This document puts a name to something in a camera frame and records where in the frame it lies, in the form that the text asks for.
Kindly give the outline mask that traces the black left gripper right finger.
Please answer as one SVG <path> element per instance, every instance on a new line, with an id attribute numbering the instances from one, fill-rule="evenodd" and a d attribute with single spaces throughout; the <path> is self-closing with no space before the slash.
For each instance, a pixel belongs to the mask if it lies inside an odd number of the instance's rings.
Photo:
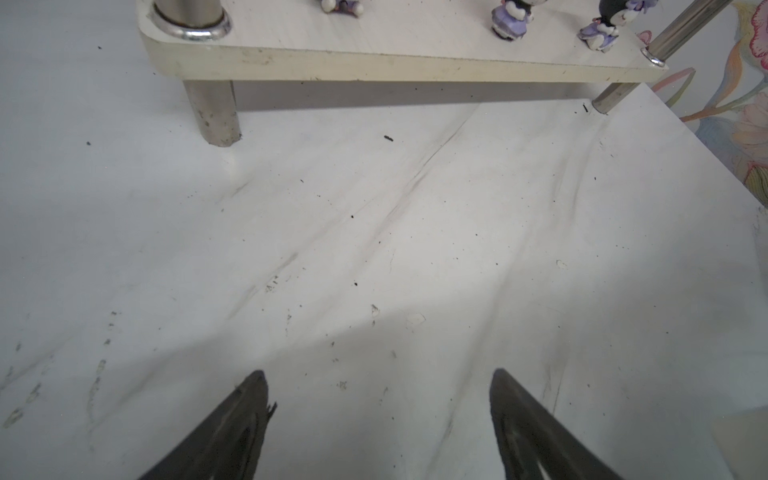
<path id="1" fill-rule="evenodd" d="M 503 368 L 489 401 L 507 479 L 621 479 Z"/>

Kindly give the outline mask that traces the black purple figurine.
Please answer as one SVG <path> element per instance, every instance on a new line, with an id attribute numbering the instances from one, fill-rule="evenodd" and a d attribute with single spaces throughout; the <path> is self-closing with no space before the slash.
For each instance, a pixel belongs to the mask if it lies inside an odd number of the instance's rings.
<path id="1" fill-rule="evenodd" d="M 491 11 L 491 28 L 501 39 L 515 41 L 523 38 L 533 20 L 533 8 L 546 0 L 503 0 Z"/>
<path id="2" fill-rule="evenodd" d="M 658 5 L 658 0 L 601 0 L 599 16 L 581 28 L 577 38 L 593 51 L 607 52 L 616 42 L 620 28 Z"/>
<path id="3" fill-rule="evenodd" d="M 344 13 L 360 17 L 365 9 L 360 1 L 354 0 L 321 0 L 320 7 L 325 13 Z"/>

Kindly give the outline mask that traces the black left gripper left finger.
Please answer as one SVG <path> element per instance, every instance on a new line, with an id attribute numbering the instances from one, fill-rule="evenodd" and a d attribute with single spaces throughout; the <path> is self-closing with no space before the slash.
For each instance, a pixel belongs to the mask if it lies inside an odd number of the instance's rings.
<path id="1" fill-rule="evenodd" d="M 252 479 L 276 408 L 264 372 L 253 371 L 142 478 Z"/>

